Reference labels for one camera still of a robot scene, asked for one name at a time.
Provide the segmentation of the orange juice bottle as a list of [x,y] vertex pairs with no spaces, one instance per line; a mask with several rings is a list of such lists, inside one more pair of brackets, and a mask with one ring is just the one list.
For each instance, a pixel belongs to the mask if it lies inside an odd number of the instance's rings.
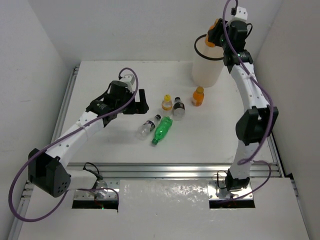
[[206,37],[205,37],[205,44],[210,47],[214,48],[216,45],[214,43],[214,28],[216,24],[212,25],[209,30],[207,31]]

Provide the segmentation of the clear Pepsi label bottle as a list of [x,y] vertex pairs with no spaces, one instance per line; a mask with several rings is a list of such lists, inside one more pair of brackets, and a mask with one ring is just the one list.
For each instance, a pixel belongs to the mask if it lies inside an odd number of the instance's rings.
[[156,129],[160,123],[161,116],[159,114],[146,120],[137,130],[136,137],[140,140],[144,140],[153,130]]

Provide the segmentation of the green plastic bottle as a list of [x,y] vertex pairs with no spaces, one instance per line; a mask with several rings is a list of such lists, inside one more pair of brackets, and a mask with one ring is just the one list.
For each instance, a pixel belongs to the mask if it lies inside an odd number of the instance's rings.
[[165,116],[156,128],[151,144],[155,146],[161,142],[169,132],[172,125],[173,120],[169,116]]

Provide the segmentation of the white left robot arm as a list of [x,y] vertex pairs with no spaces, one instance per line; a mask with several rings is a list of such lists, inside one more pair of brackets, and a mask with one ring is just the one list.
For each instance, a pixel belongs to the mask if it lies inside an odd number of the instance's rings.
[[68,190],[92,189],[102,176],[91,170],[67,170],[74,154],[118,114],[145,114],[148,110],[144,89],[131,91],[126,82],[112,81],[107,91],[94,99],[48,149],[41,152],[35,148],[29,153],[29,181],[54,198]]

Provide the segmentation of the orange bottle barcode label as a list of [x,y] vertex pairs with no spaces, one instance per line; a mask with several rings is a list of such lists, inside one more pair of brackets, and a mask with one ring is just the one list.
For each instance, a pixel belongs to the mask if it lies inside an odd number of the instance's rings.
[[204,88],[201,86],[198,86],[192,95],[191,102],[194,106],[199,107],[202,105],[204,101],[204,97],[205,97]]

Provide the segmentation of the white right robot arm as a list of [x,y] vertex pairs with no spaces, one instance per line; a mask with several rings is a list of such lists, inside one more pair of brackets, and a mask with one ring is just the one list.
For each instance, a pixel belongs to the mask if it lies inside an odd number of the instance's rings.
[[245,49],[248,23],[243,20],[225,21],[218,18],[207,32],[206,44],[223,49],[223,63],[239,90],[243,115],[235,125],[238,147],[222,187],[229,199],[250,183],[252,164],[270,164],[255,156],[270,135],[279,115],[270,95],[259,85],[251,54]]

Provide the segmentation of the clear bottle yellow cap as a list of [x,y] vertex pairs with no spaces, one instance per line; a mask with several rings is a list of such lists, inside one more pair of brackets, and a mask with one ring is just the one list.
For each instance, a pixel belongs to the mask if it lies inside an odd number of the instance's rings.
[[164,116],[171,116],[173,110],[172,98],[169,94],[166,94],[161,103],[161,109]]

